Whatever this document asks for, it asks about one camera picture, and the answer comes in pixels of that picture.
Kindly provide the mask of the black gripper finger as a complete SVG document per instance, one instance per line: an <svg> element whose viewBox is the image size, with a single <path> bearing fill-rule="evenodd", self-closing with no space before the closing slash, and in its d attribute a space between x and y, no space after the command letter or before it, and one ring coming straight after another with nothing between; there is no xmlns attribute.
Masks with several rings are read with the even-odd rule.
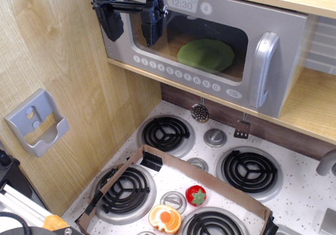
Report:
<svg viewBox="0 0 336 235"><path fill-rule="evenodd" d="M93 4L98 21L107 37L115 42L123 34L123 21L119 12L115 12L110 5Z"/></svg>
<svg viewBox="0 0 336 235"><path fill-rule="evenodd" d="M154 45L163 33L165 5L163 0L146 0L141 15L141 27L148 47Z"/></svg>

